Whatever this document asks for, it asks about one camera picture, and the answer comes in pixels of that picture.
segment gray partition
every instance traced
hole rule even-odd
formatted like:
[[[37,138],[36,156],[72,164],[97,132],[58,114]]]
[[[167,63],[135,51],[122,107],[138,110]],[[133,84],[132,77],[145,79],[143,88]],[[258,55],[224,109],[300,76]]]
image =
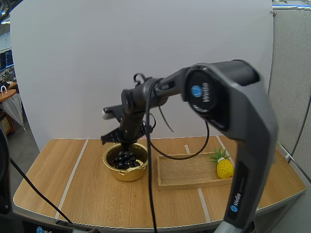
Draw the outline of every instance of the gray partition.
[[[278,138],[292,152],[311,94],[311,11],[274,11],[269,97],[279,123]]]
[[[292,152],[311,94],[310,8],[276,10],[274,54],[269,96],[279,122],[279,139]],[[311,109],[294,153],[295,160],[311,177]],[[311,186],[291,161],[307,191],[271,233],[310,232]]]

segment white wall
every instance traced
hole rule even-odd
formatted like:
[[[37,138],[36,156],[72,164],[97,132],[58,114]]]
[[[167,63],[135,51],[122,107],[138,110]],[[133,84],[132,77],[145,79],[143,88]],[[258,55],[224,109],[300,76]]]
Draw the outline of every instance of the white wall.
[[[269,83],[271,1],[23,1],[11,13],[15,71],[41,150],[52,138],[99,138],[117,127],[101,118],[120,104],[137,72],[165,77],[199,62],[245,59]],[[179,96],[157,110],[153,137],[206,135]]]

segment pineapple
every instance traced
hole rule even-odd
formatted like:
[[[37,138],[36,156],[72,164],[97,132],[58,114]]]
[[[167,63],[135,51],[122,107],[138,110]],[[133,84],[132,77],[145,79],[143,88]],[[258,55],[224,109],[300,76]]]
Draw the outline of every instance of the pineapple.
[[[234,167],[230,160],[228,160],[229,156],[225,154],[226,150],[223,152],[221,148],[217,151],[214,149],[215,154],[211,155],[210,158],[213,162],[217,163],[217,175],[220,179],[229,178],[233,176]]]

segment wooden table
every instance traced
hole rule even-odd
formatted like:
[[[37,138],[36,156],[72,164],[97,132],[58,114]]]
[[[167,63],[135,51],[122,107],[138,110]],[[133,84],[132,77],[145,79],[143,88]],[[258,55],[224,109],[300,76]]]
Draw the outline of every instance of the wooden table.
[[[12,83],[8,86],[7,90],[13,89],[13,88],[15,88],[16,86],[17,86],[17,82],[12,82]]]
[[[198,151],[204,137],[154,139],[167,154]],[[145,140],[139,143],[146,145]],[[225,136],[211,136],[203,152],[223,144],[233,160],[236,143]],[[152,219],[148,197],[148,176],[134,182],[121,182],[103,163],[103,153],[112,144],[100,140],[51,140],[37,157],[27,175],[34,185],[73,222],[107,231],[150,232]],[[153,196],[157,226],[164,231],[198,231],[222,220],[230,184],[175,191],[157,190],[156,157],[152,151]],[[257,214],[286,205],[306,190],[298,175],[276,151],[276,164],[269,173]],[[14,195],[18,211],[56,222],[63,219],[23,180]]]

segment logo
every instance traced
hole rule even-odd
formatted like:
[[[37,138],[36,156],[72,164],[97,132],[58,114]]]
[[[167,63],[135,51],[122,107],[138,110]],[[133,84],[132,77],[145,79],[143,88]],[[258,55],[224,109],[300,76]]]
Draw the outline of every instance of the logo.
[[[52,233],[52,232],[44,231],[44,230],[42,229],[42,227],[38,227],[38,228],[37,228],[37,233]]]
[[[233,204],[234,204],[235,206],[238,206],[238,205],[239,205],[240,198],[241,198],[241,194],[240,194],[240,193],[237,193],[237,194],[235,195],[235,200],[233,201]]]
[[[38,227],[38,228],[37,228],[37,233],[43,233],[42,227]]]
[[[209,86],[208,83],[203,83],[203,102],[209,102]]]
[[[235,205],[231,205],[231,206],[230,206],[230,209],[231,209],[233,212],[237,212],[237,211],[238,211],[238,208],[237,208]]]
[[[202,88],[200,86],[193,86],[191,88],[191,93],[194,97],[201,97],[202,96]]]

